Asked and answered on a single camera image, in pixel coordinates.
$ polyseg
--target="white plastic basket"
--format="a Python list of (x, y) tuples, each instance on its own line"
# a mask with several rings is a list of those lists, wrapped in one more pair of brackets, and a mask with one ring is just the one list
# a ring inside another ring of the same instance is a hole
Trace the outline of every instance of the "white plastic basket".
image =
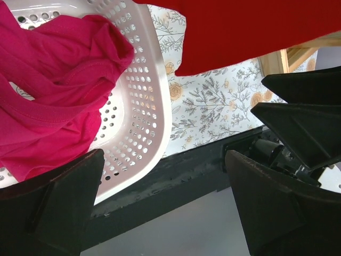
[[(35, 28), (60, 14), (99, 14), (110, 19), (133, 44), (133, 63), (100, 110), (101, 128), (91, 145), (91, 149), (102, 148), (105, 152), (95, 204), (144, 177), (162, 158), (172, 126), (165, 66), (147, 6), (131, 0), (5, 2), (22, 28)], [(0, 169), (0, 187), (16, 182), (6, 169)]]

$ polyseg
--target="floral pattern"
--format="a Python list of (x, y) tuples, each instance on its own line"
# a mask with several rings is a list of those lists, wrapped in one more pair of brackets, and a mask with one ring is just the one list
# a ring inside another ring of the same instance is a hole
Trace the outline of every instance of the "floral pattern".
[[(196, 76), (175, 76), (174, 70), (181, 63), (186, 19), (162, 7), (149, 6), (149, 10), (164, 57), (172, 100), (172, 135), (164, 156), (256, 128), (262, 123), (251, 114), (253, 106), (259, 102), (283, 102), (261, 84), (257, 59)], [(316, 59), (316, 54), (300, 69), (314, 68), (315, 62), (311, 59)]]

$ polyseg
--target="black metal frame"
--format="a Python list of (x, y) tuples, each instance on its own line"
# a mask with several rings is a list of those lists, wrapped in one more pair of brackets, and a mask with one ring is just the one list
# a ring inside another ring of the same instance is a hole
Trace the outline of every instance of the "black metal frame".
[(146, 177), (95, 206), (83, 250), (230, 187), (226, 151), (247, 151), (262, 133), (263, 127), (259, 127), (162, 159)]

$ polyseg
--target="wooden beam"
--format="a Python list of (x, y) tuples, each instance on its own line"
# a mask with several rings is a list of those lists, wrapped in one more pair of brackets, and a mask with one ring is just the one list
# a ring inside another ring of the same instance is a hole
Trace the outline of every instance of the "wooden beam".
[(287, 50), (280, 50), (259, 57), (263, 76), (289, 73)]
[(329, 46), (341, 46), (341, 31), (316, 38), (303, 44), (295, 45), (292, 48), (314, 48)]
[(293, 72), (319, 48), (289, 48), (287, 50), (289, 72)]

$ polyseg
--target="clothing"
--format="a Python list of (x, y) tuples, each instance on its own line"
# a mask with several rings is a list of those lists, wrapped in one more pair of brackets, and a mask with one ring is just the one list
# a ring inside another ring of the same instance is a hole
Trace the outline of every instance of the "clothing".
[(341, 30), (339, 0), (134, 1), (186, 17), (177, 76), (230, 66)]
[(0, 12), (0, 165), (22, 181), (88, 151), (99, 109), (134, 52), (99, 15), (61, 15), (24, 30), (2, 1)]

